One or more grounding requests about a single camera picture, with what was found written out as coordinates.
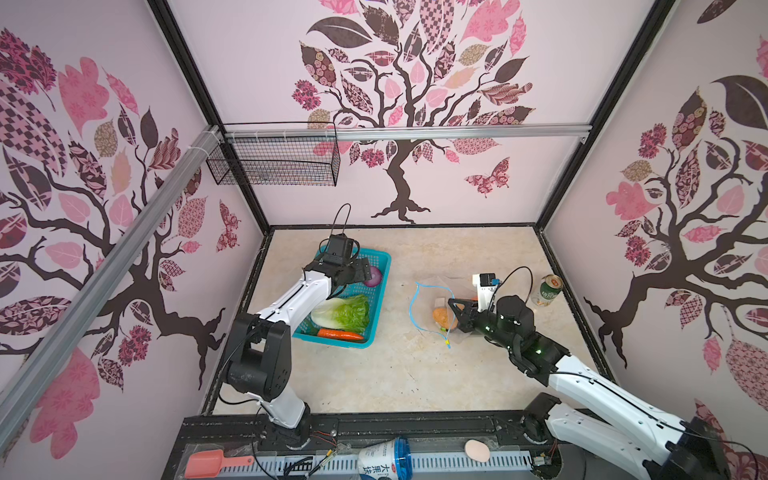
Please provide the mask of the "purple onion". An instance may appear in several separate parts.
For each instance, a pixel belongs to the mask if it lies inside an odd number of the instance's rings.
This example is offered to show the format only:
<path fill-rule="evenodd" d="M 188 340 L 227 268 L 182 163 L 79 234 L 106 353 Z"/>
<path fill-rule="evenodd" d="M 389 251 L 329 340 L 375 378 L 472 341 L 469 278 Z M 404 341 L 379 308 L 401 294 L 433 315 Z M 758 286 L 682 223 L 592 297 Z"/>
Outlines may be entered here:
<path fill-rule="evenodd" d="M 363 282 L 366 287 L 376 288 L 383 279 L 382 272 L 375 266 L 369 268 L 370 277 Z"/>

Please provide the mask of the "teal plastic basket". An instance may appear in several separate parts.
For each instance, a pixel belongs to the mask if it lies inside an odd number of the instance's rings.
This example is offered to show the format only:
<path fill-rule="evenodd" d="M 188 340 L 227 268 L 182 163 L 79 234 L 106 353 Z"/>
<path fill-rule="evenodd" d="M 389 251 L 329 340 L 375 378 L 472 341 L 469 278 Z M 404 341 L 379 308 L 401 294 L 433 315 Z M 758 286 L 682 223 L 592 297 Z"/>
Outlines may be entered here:
<path fill-rule="evenodd" d="M 360 257 L 369 261 L 370 283 L 349 285 L 336 297 L 322 303 L 311 312 L 293 333 L 293 338 L 305 342 L 340 348 L 365 349 L 374 342 L 383 308 L 391 256 L 383 251 L 362 249 Z"/>

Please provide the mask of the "green lettuce cabbage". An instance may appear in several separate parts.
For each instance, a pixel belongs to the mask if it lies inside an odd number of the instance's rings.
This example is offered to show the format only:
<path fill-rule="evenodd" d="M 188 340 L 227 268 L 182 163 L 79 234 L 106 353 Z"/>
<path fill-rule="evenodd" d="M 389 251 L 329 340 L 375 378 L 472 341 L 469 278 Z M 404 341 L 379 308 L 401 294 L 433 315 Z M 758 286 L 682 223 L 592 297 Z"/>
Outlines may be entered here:
<path fill-rule="evenodd" d="M 332 298 L 315 307 L 310 318 L 321 328 L 362 334 L 370 321 L 369 301 L 364 295 Z"/>

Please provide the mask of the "yellow potato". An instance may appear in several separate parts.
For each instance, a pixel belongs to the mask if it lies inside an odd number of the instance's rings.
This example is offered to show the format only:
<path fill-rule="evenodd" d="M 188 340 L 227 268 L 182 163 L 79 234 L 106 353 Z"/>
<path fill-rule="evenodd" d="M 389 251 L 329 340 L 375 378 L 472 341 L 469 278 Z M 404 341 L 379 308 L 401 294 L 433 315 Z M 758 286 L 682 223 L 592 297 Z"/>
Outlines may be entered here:
<path fill-rule="evenodd" d="M 458 326 L 458 321 L 450 308 L 437 307 L 432 311 L 432 318 L 438 327 L 444 331 L 451 331 Z"/>

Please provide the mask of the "orange carrot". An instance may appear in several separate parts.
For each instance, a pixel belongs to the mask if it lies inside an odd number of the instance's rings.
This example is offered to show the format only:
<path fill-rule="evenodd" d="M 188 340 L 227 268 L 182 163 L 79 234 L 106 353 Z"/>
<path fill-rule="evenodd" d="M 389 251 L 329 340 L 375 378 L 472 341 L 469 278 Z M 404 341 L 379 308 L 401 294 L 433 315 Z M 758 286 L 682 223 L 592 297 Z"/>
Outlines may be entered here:
<path fill-rule="evenodd" d="M 336 329 L 320 329 L 316 336 L 324 339 L 340 340 L 346 342 L 363 342 L 365 337 L 359 333 Z"/>

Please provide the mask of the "clear zip bag blue zipper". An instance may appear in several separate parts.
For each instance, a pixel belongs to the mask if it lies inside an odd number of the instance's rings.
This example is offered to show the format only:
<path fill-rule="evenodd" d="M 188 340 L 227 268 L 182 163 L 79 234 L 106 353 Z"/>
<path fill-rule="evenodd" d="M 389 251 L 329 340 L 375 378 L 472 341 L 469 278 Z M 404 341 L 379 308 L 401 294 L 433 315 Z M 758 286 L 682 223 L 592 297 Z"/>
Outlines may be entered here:
<path fill-rule="evenodd" d="M 408 312 L 415 328 L 429 340 L 451 349 L 470 337 L 459 329 L 449 300 L 476 300 L 471 282 L 462 278 L 434 275 L 415 282 Z"/>

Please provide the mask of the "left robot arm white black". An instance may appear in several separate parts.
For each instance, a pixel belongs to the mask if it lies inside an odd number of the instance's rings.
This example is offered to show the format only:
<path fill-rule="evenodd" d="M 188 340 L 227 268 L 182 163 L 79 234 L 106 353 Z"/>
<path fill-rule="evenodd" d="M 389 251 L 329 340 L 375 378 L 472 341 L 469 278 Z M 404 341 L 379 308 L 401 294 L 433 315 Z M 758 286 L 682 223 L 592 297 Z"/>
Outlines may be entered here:
<path fill-rule="evenodd" d="M 314 308 L 343 287 L 370 278 L 359 242 L 343 233 L 331 234 L 282 296 L 255 314 L 235 318 L 220 378 L 258 403 L 289 448 L 308 443 L 311 413 L 289 386 L 292 335 Z"/>

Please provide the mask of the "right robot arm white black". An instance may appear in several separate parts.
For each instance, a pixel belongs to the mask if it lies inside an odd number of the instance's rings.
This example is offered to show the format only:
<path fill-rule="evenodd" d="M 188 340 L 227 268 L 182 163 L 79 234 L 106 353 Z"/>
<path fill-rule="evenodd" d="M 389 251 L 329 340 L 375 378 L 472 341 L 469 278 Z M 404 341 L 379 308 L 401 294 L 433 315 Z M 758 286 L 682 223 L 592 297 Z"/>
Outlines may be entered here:
<path fill-rule="evenodd" d="M 504 349 L 525 376 L 550 388 L 526 408 L 527 439 L 578 446 L 637 479 L 728 479 L 727 440 L 704 419 L 680 417 L 628 393 L 538 332 L 517 296 L 486 308 L 449 299 L 459 330 Z"/>

